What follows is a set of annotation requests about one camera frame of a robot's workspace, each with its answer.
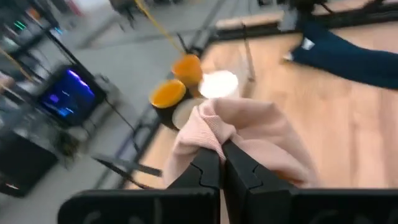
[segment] computer screen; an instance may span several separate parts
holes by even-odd
[[[40,97],[40,104],[69,125],[80,124],[92,109],[95,94],[79,74],[71,69],[64,72]]]

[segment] wooden floor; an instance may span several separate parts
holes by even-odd
[[[360,47],[398,53],[398,22],[333,32]],[[286,114],[324,187],[398,187],[398,92],[283,61],[300,38],[289,34],[249,40],[256,75],[251,98],[273,101]],[[243,41],[214,45],[203,68],[236,67],[236,56],[245,52]],[[175,135],[160,128],[142,163],[163,168]],[[142,173],[134,178],[164,187],[160,178]]]

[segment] dark blue cloth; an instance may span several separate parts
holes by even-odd
[[[314,45],[293,49],[293,61],[349,80],[398,89],[398,54],[353,45],[315,22],[303,24],[303,40]]]

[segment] gray floor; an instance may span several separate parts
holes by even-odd
[[[275,9],[259,9],[253,0],[250,9],[247,1],[220,1],[224,1],[224,4],[218,6],[218,13],[210,19],[210,12],[217,6],[217,1],[214,0],[189,0],[182,5],[152,7],[150,12],[167,30],[183,33],[184,40],[190,43],[194,36],[191,30],[203,28],[205,21],[214,25],[220,19]],[[121,112],[129,122],[134,123],[148,104],[150,91],[165,79],[170,65],[179,58],[179,53],[159,36],[145,17],[138,16],[135,29],[123,32],[114,23],[123,23],[123,19],[110,7],[106,6],[98,15],[106,19],[92,19],[88,24],[82,22],[74,31],[64,34],[62,39],[92,73],[106,75],[119,87],[124,95]],[[108,31],[100,32],[104,27]],[[88,42],[90,36],[98,38]],[[82,45],[87,48],[78,50]],[[48,66],[62,60],[62,55],[49,42],[44,43],[40,50],[46,55]],[[113,114],[90,144],[88,152],[113,155],[128,134],[128,126]],[[129,148],[122,157],[130,159],[133,154],[134,150]],[[91,189],[103,171],[104,167],[92,161],[89,156],[82,156],[69,169],[57,166],[28,197],[16,199],[0,195],[0,223],[56,223],[60,204],[74,193]],[[112,175],[103,188],[114,187],[116,179]]]

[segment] pink towel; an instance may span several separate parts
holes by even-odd
[[[217,98],[194,107],[179,132],[164,169],[168,186],[193,160],[199,147],[215,150],[231,139],[245,153],[297,187],[317,187],[311,158],[286,117],[273,103]]]

